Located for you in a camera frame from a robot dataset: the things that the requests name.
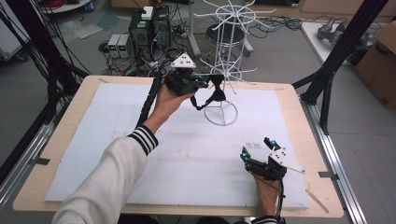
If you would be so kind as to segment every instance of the concrete floor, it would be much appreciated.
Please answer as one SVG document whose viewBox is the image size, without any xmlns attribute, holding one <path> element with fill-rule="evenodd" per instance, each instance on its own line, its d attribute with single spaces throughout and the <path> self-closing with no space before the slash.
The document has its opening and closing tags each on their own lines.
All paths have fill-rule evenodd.
<svg viewBox="0 0 396 224">
<path fill-rule="evenodd" d="M 197 11 L 210 12 L 210 7 L 196 1 Z M 97 8 L 58 15 L 59 21 L 84 18 L 84 25 L 97 23 L 107 11 Z M 183 8 L 182 17 L 187 18 Z M 196 21 L 196 27 L 203 20 Z M 74 39 L 68 47 L 93 73 L 106 68 L 106 60 L 97 50 L 111 34 L 128 31 L 129 21 L 118 19 L 115 26 L 87 39 Z M 203 51 L 208 50 L 203 35 L 196 36 Z M 293 83 L 319 69 L 321 63 L 302 31 L 281 28 L 264 39 L 249 38 L 254 52 L 244 58 L 243 68 L 259 68 L 244 75 L 247 81 Z M 46 82 L 34 64 L 9 62 L 0 67 L 0 164 L 18 144 L 46 103 Z M 306 87 L 297 90 L 304 92 Z M 352 72 L 342 66 L 333 81 L 329 115 L 329 132 L 346 170 L 352 188 L 368 223 L 396 223 L 396 109 L 384 108 Z M 12 209 L 15 193 L 0 210 L 0 223 L 49 223 L 52 213 L 16 212 Z M 162 223 L 176 223 L 178 216 L 160 217 Z M 183 217 L 180 224 L 196 223 L 198 217 Z M 347 215 L 340 219 L 294 218 L 288 223 L 350 223 Z"/>
</svg>

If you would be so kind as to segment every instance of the person's left hand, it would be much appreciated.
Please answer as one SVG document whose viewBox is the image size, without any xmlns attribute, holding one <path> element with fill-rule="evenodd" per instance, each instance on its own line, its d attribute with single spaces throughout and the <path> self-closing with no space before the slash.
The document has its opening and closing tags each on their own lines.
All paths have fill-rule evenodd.
<svg viewBox="0 0 396 224">
<path fill-rule="evenodd" d="M 157 94 L 154 111 L 143 124 L 156 133 L 160 126 L 180 107 L 181 103 L 193 95 L 194 93 L 176 96 L 166 85 L 162 85 Z"/>
</svg>

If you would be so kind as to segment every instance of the white paper sheet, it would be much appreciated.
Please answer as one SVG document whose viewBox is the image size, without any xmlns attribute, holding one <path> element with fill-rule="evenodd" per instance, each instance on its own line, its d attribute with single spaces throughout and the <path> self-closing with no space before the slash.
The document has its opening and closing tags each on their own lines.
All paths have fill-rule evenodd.
<svg viewBox="0 0 396 224">
<path fill-rule="evenodd" d="M 63 201 L 73 193 L 106 146 L 133 131 L 148 92 L 146 85 L 100 85 L 64 153 L 46 201 Z M 198 105 L 212 92 L 199 90 Z M 237 121 L 228 126 L 210 123 L 190 101 L 181 105 L 156 133 L 160 144 L 148 155 L 146 170 L 127 203 L 257 206 L 254 179 L 239 156 L 242 146 L 259 161 L 267 161 L 270 152 L 264 137 L 293 151 L 276 93 L 236 92 L 226 91 L 227 100 L 238 109 Z M 309 207 L 300 174 L 288 170 L 284 184 L 284 208 Z"/>
</svg>

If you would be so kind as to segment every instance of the person's right hand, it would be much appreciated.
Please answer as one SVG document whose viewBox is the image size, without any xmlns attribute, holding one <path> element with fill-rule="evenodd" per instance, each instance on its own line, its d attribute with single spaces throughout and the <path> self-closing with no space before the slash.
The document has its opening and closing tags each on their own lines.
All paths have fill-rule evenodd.
<svg viewBox="0 0 396 224">
<path fill-rule="evenodd" d="M 276 199 L 279 194 L 279 181 L 263 181 L 254 175 L 256 180 L 257 195 L 259 203 L 262 206 L 262 214 L 264 216 L 276 215 Z"/>
</svg>

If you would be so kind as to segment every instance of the cardboard box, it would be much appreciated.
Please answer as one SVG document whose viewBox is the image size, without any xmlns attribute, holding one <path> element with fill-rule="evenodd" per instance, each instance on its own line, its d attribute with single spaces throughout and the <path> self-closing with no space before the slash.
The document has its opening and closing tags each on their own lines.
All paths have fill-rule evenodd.
<svg viewBox="0 0 396 224">
<path fill-rule="evenodd" d="M 111 6 L 114 8 L 143 8 L 155 7 L 161 1 L 156 0 L 111 0 Z"/>
<path fill-rule="evenodd" d="M 375 38 L 355 74 L 384 107 L 396 108 L 396 21 L 378 30 Z"/>
</svg>

